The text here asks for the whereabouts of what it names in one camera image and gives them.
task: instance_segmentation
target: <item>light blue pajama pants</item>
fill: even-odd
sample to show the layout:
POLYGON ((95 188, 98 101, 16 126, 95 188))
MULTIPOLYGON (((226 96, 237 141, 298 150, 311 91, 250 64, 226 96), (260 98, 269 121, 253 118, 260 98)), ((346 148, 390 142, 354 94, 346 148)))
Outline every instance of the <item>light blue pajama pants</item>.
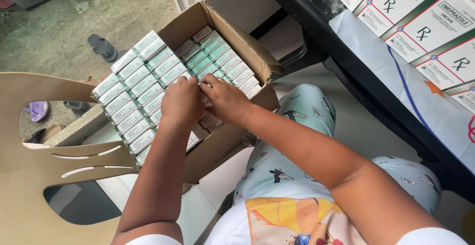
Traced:
MULTIPOLYGON (((281 108, 275 111, 277 114, 333 137, 335 108, 318 87, 301 84, 282 97, 279 103, 281 108)), ((381 156, 372 161, 385 169, 427 211, 436 211, 441 187, 431 170, 396 157, 381 156)), ((318 183, 285 155, 259 140, 247 162, 246 172, 236 185, 234 202, 258 197, 269 187, 283 187, 285 183, 300 181, 318 183)))

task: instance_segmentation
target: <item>orange star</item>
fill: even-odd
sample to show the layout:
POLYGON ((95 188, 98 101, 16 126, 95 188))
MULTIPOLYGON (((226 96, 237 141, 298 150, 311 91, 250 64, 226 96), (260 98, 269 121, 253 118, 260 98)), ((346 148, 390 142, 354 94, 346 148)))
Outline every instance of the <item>orange star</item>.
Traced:
POLYGON ((432 92, 432 94, 439 94, 441 97, 444 97, 444 93, 442 92, 442 90, 437 88, 437 86, 435 84, 433 84, 430 81, 424 81, 424 83, 426 83, 427 86, 429 86, 430 91, 432 92))

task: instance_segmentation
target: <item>beige plastic chair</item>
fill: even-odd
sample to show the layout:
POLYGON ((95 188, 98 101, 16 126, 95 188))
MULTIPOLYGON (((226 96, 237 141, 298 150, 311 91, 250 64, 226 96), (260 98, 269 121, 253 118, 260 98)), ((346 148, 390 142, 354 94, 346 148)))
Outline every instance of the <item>beige plastic chair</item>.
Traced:
POLYGON ((90 97, 93 88, 93 85, 41 74, 0 73, 1 244, 110 244, 119 218, 92 225, 68 223, 46 203, 43 190, 138 172, 124 143, 30 149, 21 143, 18 128, 21 108, 29 102, 93 102, 90 97), (119 148, 98 156, 115 147, 119 148), (62 177, 86 167, 94 168, 62 177))

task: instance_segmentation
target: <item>white tile floor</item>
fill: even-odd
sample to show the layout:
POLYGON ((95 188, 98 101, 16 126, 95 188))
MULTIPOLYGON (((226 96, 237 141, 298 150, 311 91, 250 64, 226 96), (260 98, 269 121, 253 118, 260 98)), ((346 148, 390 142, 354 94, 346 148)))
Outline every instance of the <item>white tile floor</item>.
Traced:
MULTIPOLYGON (((290 17, 284 19, 274 29, 259 40, 275 58, 302 45, 303 39, 299 25, 290 17)), ((338 78, 317 64, 299 72, 285 76, 275 82, 277 96, 281 97, 295 86, 309 83, 320 87, 333 103, 337 113, 334 137, 367 158, 378 156, 402 157, 419 162, 412 147, 398 138, 371 115, 345 88, 338 78)), ((105 126, 84 144, 95 144, 120 140, 111 126, 105 126)), ((205 229, 224 197, 231 192, 244 174, 245 166, 252 148, 238 153, 219 168, 205 176, 198 186, 193 187, 183 198, 179 225, 184 234, 185 245, 195 242, 205 229)), ((122 210, 137 175, 123 175, 108 178, 98 183, 104 188, 116 205, 122 210)), ((444 193, 436 217, 449 229, 460 233, 460 216, 475 206, 453 193, 444 193), (448 212, 456 205, 456 213, 448 212)))

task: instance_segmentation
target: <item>concrete floor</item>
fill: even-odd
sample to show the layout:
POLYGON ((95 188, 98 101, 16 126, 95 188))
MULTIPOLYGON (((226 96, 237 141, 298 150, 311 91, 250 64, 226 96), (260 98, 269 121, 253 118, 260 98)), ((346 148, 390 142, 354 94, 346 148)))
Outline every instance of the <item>concrete floor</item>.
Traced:
MULTIPOLYGON (((92 33, 105 37, 118 51, 129 49, 177 14, 173 0, 51 0, 33 11, 14 7, 0 22, 0 72, 73 80, 109 74, 111 63, 93 53, 87 42, 92 33)), ((62 102, 52 101, 43 122, 33 123, 21 112, 20 135, 29 138, 41 128, 67 126, 76 119, 62 102)))

